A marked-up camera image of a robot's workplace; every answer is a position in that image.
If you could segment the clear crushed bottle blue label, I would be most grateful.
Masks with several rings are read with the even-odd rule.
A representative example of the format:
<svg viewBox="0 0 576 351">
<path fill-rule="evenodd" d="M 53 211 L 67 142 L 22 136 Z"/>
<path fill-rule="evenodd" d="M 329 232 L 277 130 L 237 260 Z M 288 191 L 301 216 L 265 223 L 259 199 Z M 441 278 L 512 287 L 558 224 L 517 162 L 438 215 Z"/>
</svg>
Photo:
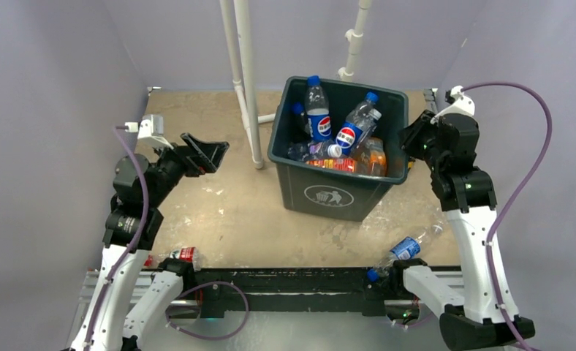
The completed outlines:
<svg viewBox="0 0 576 351">
<path fill-rule="evenodd" d="M 365 138 L 365 134 L 371 132 L 377 125 L 380 113 L 375 111 L 374 105 L 378 100 L 377 94 L 368 92 L 365 99 L 345 118 L 335 138 L 343 156 L 349 156 Z"/>
</svg>

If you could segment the crushed bottle purple label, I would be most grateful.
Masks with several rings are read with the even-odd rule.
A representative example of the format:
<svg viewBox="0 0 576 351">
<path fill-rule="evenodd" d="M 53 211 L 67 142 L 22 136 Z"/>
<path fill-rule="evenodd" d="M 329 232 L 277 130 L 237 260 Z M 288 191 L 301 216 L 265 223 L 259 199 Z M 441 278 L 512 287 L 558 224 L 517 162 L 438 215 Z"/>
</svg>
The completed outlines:
<svg viewBox="0 0 576 351">
<path fill-rule="evenodd" d="M 298 162 L 307 162 L 319 159 L 337 159 L 342 156 L 342 148 L 332 140 L 293 143 L 287 152 L 287 157 L 289 159 Z"/>
</svg>

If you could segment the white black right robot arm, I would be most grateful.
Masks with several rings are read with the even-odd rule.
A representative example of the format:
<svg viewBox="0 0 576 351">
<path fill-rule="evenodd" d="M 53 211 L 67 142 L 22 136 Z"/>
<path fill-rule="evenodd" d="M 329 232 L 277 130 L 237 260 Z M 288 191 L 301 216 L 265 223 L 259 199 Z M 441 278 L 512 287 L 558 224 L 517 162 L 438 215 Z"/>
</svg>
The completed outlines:
<svg viewBox="0 0 576 351">
<path fill-rule="evenodd" d="M 458 245 L 463 293 L 422 263 L 395 264 L 390 292 L 417 296 L 438 319 L 449 350 L 503 347 L 534 337 L 534 322 L 520 315 L 505 275 L 492 179 L 474 166 L 478 123 L 460 113 L 438 117 L 425 110 L 398 135 L 401 149 L 431 172 L 433 193 Z"/>
</svg>

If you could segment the small pepsi bottle blue cap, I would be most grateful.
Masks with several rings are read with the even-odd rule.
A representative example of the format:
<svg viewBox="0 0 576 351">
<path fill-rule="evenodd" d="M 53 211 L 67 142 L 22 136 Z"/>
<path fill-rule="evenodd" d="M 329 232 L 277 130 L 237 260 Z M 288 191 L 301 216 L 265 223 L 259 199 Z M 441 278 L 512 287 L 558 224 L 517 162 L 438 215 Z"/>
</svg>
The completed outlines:
<svg viewBox="0 0 576 351">
<path fill-rule="evenodd" d="M 311 127 L 309 126 L 308 116 L 306 114 L 305 108 L 302 103 L 295 102 L 291 106 L 292 116 L 295 119 L 295 123 L 306 135 L 311 135 Z"/>
</svg>

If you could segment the large pepsi bottle blue label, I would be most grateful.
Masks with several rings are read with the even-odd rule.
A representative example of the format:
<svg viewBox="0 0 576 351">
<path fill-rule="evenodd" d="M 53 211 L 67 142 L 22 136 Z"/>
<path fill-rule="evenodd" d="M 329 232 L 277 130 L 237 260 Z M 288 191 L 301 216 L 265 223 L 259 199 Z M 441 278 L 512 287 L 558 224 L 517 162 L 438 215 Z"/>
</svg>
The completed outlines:
<svg viewBox="0 0 576 351">
<path fill-rule="evenodd" d="M 313 141 L 320 142 L 331 138 L 329 102 L 318 75 L 307 78 L 305 108 Z"/>
</svg>

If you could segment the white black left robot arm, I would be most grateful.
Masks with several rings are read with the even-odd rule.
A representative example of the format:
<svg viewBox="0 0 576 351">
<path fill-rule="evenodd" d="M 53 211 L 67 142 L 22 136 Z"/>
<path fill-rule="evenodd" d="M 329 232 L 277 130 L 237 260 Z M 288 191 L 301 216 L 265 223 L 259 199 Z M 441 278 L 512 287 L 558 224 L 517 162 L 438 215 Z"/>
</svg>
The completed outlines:
<svg viewBox="0 0 576 351">
<path fill-rule="evenodd" d="M 162 225 L 159 206 L 183 177 L 215 173 L 230 147 L 227 141 L 202 142 L 189 133 L 181 139 L 183 144 L 157 151 L 155 162 L 126 147 L 127 155 L 115 166 L 99 277 L 69 350 L 141 350 L 170 303 L 194 294 L 193 263 L 167 258 L 142 298 L 131 302 Z"/>
</svg>

